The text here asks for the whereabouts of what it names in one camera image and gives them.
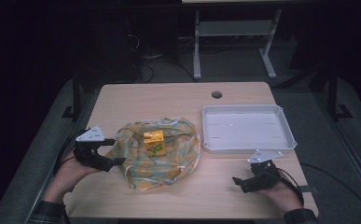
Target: table top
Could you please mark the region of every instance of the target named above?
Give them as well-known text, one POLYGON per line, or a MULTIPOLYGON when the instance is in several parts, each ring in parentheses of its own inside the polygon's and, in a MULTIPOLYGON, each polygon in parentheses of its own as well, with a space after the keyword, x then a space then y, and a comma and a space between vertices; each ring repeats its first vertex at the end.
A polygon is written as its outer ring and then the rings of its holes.
MULTIPOLYGON (((195 124, 203 142, 201 110, 206 105, 275 105, 263 82, 107 85, 101 90, 90 116, 89 127, 100 125, 105 137, 129 122, 183 117, 195 124), (220 91, 222 97, 212 97, 220 91)), ((111 147, 101 147, 105 154, 111 147)), ((64 198, 70 217, 102 218, 281 218, 282 212, 261 195, 244 194, 232 177, 250 178, 248 154, 201 152, 194 172, 175 182, 147 191, 130 189, 119 168, 83 179, 64 198)), ((300 185, 307 185, 294 151, 273 160, 300 185)), ((305 207, 317 215, 310 192, 305 207)))

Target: cable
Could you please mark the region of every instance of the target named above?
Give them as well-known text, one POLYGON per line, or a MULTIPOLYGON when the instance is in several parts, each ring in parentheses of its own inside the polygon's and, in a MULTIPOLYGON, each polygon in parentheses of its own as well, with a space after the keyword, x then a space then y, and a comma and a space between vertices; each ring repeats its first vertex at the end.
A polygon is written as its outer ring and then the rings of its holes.
POLYGON ((147 68, 149 68, 149 69, 151 70, 151 77, 150 77, 148 80, 145 80, 145 78, 143 77, 142 71, 140 71, 140 78, 141 78, 145 83, 150 82, 150 81, 153 79, 154 75, 155 75, 154 69, 153 69, 152 67, 148 66, 147 64, 144 64, 144 63, 142 63, 142 64, 140 64, 140 65, 141 65, 141 66, 144 66, 144 67, 147 67, 147 68))
POLYGON ((162 58, 163 56, 165 56, 165 55, 164 54, 156 54, 156 55, 152 55, 152 56, 143 56, 142 58, 152 62, 154 60, 162 58))
POLYGON ((280 169, 280 168, 276 168, 278 170, 281 170, 283 172, 285 172, 288 176, 290 176, 290 178, 294 181, 294 183, 296 184, 297 187, 294 187, 293 184, 290 183, 290 181, 282 178, 282 177, 277 177, 275 175, 272 175, 268 172, 265 172, 263 170, 259 170, 259 172, 261 172, 262 174, 265 174, 265 175, 268 175, 270 177, 272 177, 273 179, 276 179, 282 183, 284 183, 286 186, 288 186, 291 190, 294 191, 294 193, 297 195, 297 197, 299 198, 299 202, 302 204, 302 206, 305 204, 305 201, 304 201, 304 198, 303 198, 303 195, 302 195, 302 191, 300 190, 300 187, 299 187, 299 184, 295 181, 295 179, 293 178, 293 176, 291 176, 288 172, 280 169))
POLYGON ((354 192, 354 190, 352 190, 349 186, 347 186, 345 183, 343 183, 338 178, 336 178, 334 175, 330 174, 329 172, 327 172, 327 171, 325 171, 325 170, 323 170, 323 169, 321 169, 319 167, 310 165, 308 163, 300 162, 299 164, 303 165, 303 166, 311 167, 313 169, 316 169, 316 170, 328 175, 329 177, 333 178, 334 180, 338 181, 341 185, 343 185, 346 189, 348 189, 361 202, 361 197, 356 192, 354 192))
POLYGON ((137 40, 136 47, 134 47, 134 49, 130 49, 131 51, 136 52, 136 50, 139 48, 139 45, 140 45, 139 37, 137 37, 137 35, 128 35, 128 37, 135 38, 137 40))
POLYGON ((281 168, 277 168, 278 170, 282 171, 283 173, 285 173, 286 175, 288 175, 292 180, 293 182, 296 184, 297 186, 297 189, 299 189, 299 192, 302 192, 301 188, 299 187, 299 183, 297 183, 297 181, 293 178, 293 176, 291 176, 287 171, 281 169, 281 168))
MULTIPOLYGON (((178 52, 188 52, 188 51, 186 51, 187 49, 191 49, 191 51, 193 51, 194 50, 194 46, 195 45, 193 45, 192 43, 194 43, 194 38, 193 37, 183 37, 184 39, 186 39, 186 38, 192 38, 192 41, 189 41, 189 43, 186 43, 185 45, 183 45, 183 46, 179 46, 178 47, 178 52)), ((201 43, 203 42, 203 40, 205 40, 206 39, 206 36, 204 36, 204 37, 200 37, 199 38, 199 43, 200 43, 200 46, 201 46, 201 43)))
POLYGON ((189 39, 189 41, 186 44, 184 44, 182 46, 179 46, 179 50, 189 48, 190 46, 192 46, 192 43, 194 43, 194 38, 193 37, 179 37, 178 39, 185 39, 185 40, 189 39))
POLYGON ((189 73, 189 71, 188 71, 183 65, 181 65, 181 64, 179 64, 179 63, 174 63, 174 62, 171 62, 171 61, 167 61, 167 62, 149 62, 149 63, 172 63, 172 64, 175 64, 175 65, 181 67, 184 71, 186 71, 186 73, 192 78, 193 81, 195 81, 195 82, 197 81, 197 80, 194 78, 194 76, 192 76, 192 75, 189 73))
MULTIPOLYGON (((53 175, 54 175, 54 176, 58 173, 59 168, 61 168, 61 166, 62 166, 65 162, 67 162, 67 161, 69 161, 69 160, 71 160, 71 159, 74 158, 74 157, 72 157, 72 158, 69 158, 69 159, 67 159, 67 160, 65 160, 65 161, 62 161, 62 157, 63 157, 63 155, 64 155, 64 152, 65 152, 65 150, 67 149, 67 147, 69 146, 70 142, 71 142, 76 136, 81 135, 81 134, 84 133, 85 131, 86 131, 86 130, 78 131, 78 132, 72 134, 70 137, 67 137, 67 138, 66 138, 66 140, 64 141, 64 143, 63 143, 63 145, 62 145, 62 147, 61 147, 61 149, 60 149, 60 151, 59 151, 59 153, 58 153, 58 155, 57 155, 57 159, 56 159, 56 161, 55 161, 54 171, 53 171, 53 175)), ((66 209, 63 209, 63 220, 64 220, 64 222, 65 222, 66 224, 70 224, 69 216, 67 216, 66 209)))

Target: plaid sleeve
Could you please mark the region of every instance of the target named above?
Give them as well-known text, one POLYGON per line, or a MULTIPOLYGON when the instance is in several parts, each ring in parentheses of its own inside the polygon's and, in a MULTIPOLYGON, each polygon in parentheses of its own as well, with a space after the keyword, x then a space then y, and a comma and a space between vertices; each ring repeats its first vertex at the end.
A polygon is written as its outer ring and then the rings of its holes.
POLYGON ((28 220, 28 224, 61 223, 64 205, 40 201, 28 220))
POLYGON ((317 224, 317 218, 310 209, 296 209, 285 213, 286 224, 317 224))

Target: white box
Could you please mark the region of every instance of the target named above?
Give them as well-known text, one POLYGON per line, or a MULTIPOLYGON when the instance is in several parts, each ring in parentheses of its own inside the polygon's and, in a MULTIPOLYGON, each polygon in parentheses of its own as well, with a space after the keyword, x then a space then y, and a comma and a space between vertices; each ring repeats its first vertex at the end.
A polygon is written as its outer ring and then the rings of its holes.
POLYGON ((212 153, 286 153, 297 145, 278 105, 207 105, 202 117, 203 146, 212 153))

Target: gray carpet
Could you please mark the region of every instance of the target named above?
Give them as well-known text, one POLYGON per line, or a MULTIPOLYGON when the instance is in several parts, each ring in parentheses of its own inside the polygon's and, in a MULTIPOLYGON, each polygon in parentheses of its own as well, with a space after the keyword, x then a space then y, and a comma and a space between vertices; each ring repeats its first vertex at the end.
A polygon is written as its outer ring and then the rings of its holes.
MULTIPOLYGON (((270 56, 278 74, 278 78, 274 80, 267 77, 259 58, 257 48, 262 47, 259 43, 246 44, 242 49, 233 48, 214 54, 203 53, 201 82, 266 81, 270 85, 279 84, 299 72, 288 70, 295 44, 291 41, 276 41, 272 46, 270 56)), ((187 72, 192 72, 191 52, 181 53, 177 58, 178 64, 166 63, 172 62, 172 58, 147 63, 154 69, 155 75, 151 83, 193 82, 187 72)), ((146 67, 143 68, 143 74, 145 78, 152 75, 146 67)), ((299 160, 330 172, 361 197, 361 179, 336 131, 337 126, 344 130, 361 158, 361 103, 357 100, 353 88, 340 80, 339 104, 347 105, 354 118, 333 122, 327 116, 325 106, 321 104, 326 99, 326 92, 315 94, 307 89, 311 78, 307 77, 287 90, 273 91, 276 103, 284 108, 292 133, 299 143, 296 148, 299 160)), ((65 137, 85 127, 99 90, 95 94, 84 94, 83 114, 74 123, 70 119, 61 118, 64 109, 72 104, 71 89, 69 82, 58 95, 0 203, 0 223, 24 222, 46 179, 50 179, 49 169, 65 137)), ((303 171, 310 186, 316 189, 314 199, 319 208, 318 219, 321 223, 361 223, 361 202, 352 193, 331 177, 313 168, 303 166, 303 171)), ((113 224, 117 221, 75 218, 72 223, 113 224)), ((257 223, 283 221, 259 220, 257 223)))

